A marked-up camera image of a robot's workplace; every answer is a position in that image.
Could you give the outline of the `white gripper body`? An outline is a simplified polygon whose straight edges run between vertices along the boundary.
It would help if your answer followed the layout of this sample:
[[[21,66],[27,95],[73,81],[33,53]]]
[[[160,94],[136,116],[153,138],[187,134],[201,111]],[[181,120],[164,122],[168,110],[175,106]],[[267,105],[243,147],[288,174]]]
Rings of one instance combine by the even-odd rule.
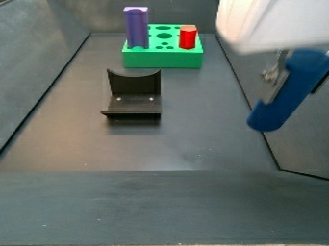
[[[329,0],[220,0],[216,27],[240,53],[329,43]]]

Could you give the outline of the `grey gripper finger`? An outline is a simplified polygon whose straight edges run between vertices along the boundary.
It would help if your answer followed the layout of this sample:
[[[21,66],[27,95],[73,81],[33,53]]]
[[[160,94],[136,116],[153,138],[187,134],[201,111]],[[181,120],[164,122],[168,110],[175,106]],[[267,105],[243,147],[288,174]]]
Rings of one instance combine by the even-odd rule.
[[[292,54],[292,49],[280,50],[276,64],[261,73],[263,86],[260,88],[259,97],[265,105],[272,104],[276,100],[288,79],[290,71],[287,70],[286,62]]]

